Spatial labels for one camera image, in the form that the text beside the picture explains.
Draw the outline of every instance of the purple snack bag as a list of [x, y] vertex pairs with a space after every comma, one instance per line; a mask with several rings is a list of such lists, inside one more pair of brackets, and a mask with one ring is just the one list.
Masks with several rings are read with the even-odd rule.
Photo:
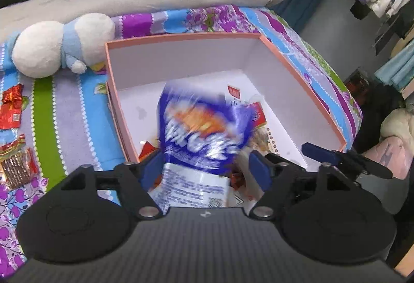
[[163, 212], [225, 206], [229, 179], [220, 175], [250, 138], [254, 109], [167, 84], [158, 110], [165, 164], [154, 200]]

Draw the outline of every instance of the pink box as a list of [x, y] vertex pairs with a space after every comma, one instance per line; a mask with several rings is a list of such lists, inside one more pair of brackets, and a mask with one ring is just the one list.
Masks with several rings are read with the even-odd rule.
[[346, 145], [310, 86], [263, 35], [155, 35], [108, 42], [106, 54], [110, 109], [129, 161], [138, 162], [143, 141], [156, 140], [158, 99], [172, 79], [229, 102], [260, 101], [278, 153], [309, 170], [319, 163], [302, 155], [303, 143]]

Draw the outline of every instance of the white plush toy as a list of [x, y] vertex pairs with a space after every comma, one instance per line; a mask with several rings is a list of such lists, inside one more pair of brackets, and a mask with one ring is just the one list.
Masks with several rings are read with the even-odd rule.
[[105, 42], [114, 37], [115, 24], [110, 17], [89, 13], [66, 25], [38, 22], [12, 35], [7, 52], [16, 68], [33, 78], [53, 75], [60, 67], [82, 74], [87, 66], [98, 69], [96, 65], [105, 60]]

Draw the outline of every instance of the silver screw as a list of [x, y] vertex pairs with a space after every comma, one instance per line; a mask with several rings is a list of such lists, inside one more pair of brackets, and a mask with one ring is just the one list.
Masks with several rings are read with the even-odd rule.
[[159, 210], [157, 207], [145, 206], [145, 207], [140, 208], [138, 213], [144, 217], [154, 217], [158, 215]]
[[270, 217], [273, 215], [273, 209], [266, 206], [259, 206], [253, 210], [253, 214], [258, 217]]

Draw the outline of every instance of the green stripe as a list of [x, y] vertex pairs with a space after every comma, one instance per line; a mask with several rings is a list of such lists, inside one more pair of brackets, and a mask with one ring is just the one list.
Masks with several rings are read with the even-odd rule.
[[52, 77], [34, 80], [34, 134], [43, 177], [49, 178], [48, 190], [65, 178], [53, 124]]

